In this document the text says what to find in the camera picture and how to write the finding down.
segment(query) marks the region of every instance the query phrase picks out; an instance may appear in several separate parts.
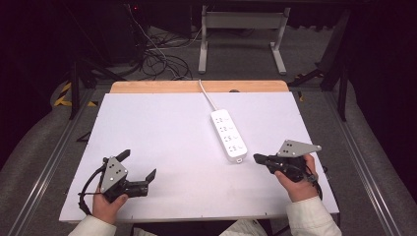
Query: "gray carpet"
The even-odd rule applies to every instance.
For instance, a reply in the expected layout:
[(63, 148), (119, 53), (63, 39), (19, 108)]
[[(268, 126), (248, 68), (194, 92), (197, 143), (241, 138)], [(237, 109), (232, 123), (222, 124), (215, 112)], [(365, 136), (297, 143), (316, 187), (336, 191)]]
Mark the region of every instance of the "gray carpet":
[[(281, 79), (291, 82), (301, 73), (315, 69), (328, 43), (331, 30), (316, 32), (313, 29), (287, 28), (281, 44), (281, 54), (287, 69), (286, 76), (277, 73), (268, 43), (273, 41), (273, 30), (255, 30), (246, 37), (227, 32), (216, 32), (208, 39), (208, 66), (204, 75), (199, 75), (198, 60), (200, 44), (195, 42), (186, 48), (163, 50), (164, 53), (184, 59), (190, 66), (194, 79), (202, 80), (268, 80)], [(129, 80), (143, 78), (140, 72), (127, 77)], [(160, 75), (158, 80), (169, 80), (171, 72)], [(303, 91), (304, 101), (298, 99), (298, 107), (303, 116), (313, 143), (324, 149), (319, 157), (328, 168), (329, 182), (338, 199), (341, 215), (341, 230), (344, 235), (389, 235), (382, 224), (369, 189), (358, 173), (355, 161), (340, 129), (333, 108), (326, 99), (327, 94), (318, 89), (321, 79), (314, 79), (297, 90)], [(58, 96), (60, 88), (51, 97), (51, 103)], [(109, 92), (110, 83), (100, 82), (90, 100), (101, 101)], [(337, 95), (337, 89), (330, 96)], [(77, 138), (91, 131), (99, 107), (86, 107), (80, 115), (67, 145), (62, 151), (60, 162), (47, 185), (43, 197), (30, 215), (23, 235), (67, 235), (75, 227), (58, 221), (65, 192), (69, 188), (77, 170), (85, 143)], [(18, 218), (35, 180), (56, 145), (59, 143), (69, 121), (71, 107), (54, 107), (52, 112), (39, 121), (25, 135), (11, 154), (0, 172), (0, 235), (7, 235)], [(387, 208), (395, 220), (399, 233), (391, 235), (417, 235), (417, 206), (392, 169), (372, 131), (356, 105), (354, 89), (349, 87), (346, 106), (347, 123), (355, 143), (364, 156), (375, 183), (381, 190)], [(285, 226), (286, 219), (273, 219), (275, 231)], [(131, 225), (119, 224), (116, 235), (129, 235)]]

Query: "power strip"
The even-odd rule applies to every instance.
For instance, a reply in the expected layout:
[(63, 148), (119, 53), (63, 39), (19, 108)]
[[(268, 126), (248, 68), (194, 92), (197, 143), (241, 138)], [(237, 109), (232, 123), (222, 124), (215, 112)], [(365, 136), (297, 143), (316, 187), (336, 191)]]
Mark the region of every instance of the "power strip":
[(227, 159), (231, 162), (242, 162), (248, 149), (229, 112), (224, 109), (215, 110), (211, 113), (211, 121), (226, 152)]

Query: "hand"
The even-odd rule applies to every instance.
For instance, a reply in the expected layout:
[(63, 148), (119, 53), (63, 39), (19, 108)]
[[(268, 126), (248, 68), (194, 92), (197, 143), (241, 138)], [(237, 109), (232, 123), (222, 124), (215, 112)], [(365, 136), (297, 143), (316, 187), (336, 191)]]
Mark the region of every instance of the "hand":
[(102, 194), (96, 194), (92, 198), (92, 216), (106, 223), (114, 224), (117, 211), (128, 199), (129, 197), (124, 194), (119, 196), (113, 203), (110, 203)]
[[(316, 165), (314, 163), (314, 158), (310, 154), (305, 154), (304, 159), (306, 160), (307, 166), (313, 172), (312, 174), (314, 174), (316, 178), (319, 178), (316, 172)], [(280, 171), (275, 171), (274, 174), (276, 178), (278, 179), (279, 183), (288, 192), (288, 196), (292, 203), (297, 203), (303, 200), (308, 200), (318, 195), (317, 189), (313, 186), (312, 183), (308, 182), (306, 179), (303, 179), (298, 183), (294, 183)]]

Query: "white tabletop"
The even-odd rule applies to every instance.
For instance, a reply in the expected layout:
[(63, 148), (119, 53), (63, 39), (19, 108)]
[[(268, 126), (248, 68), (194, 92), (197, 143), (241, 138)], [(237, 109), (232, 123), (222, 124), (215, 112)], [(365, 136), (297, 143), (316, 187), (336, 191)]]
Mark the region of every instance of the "white tabletop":
[[(131, 198), (120, 209), (122, 222), (273, 218), (286, 215), (286, 191), (254, 153), (275, 154), (284, 140), (311, 143), (291, 92), (209, 92), (217, 108), (229, 111), (248, 148), (240, 164), (229, 162), (209, 115), (212, 109), (201, 92), (107, 94), (101, 104), (89, 144), (63, 205), (60, 220), (85, 217), (79, 196), (103, 157), (125, 149), (122, 164), (129, 181), (156, 177), (147, 197)], [(326, 148), (326, 144), (315, 144)], [(337, 205), (316, 158), (324, 204)], [(98, 177), (90, 184), (94, 192)], [(91, 208), (91, 196), (86, 202)]]

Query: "silver metal plate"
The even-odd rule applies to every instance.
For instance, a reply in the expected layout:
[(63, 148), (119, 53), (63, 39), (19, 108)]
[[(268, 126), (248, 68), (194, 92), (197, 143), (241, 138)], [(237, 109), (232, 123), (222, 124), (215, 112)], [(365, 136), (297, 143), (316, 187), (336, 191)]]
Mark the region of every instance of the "silver metal plate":
[(105, 193), (128, 174), (128, 170), (114, 157), (110, 157), (101, 183), (100, 193)]
[(276, 155), (279, 157), (297, 157), (321, 149), (320, 146), (286, 140)]

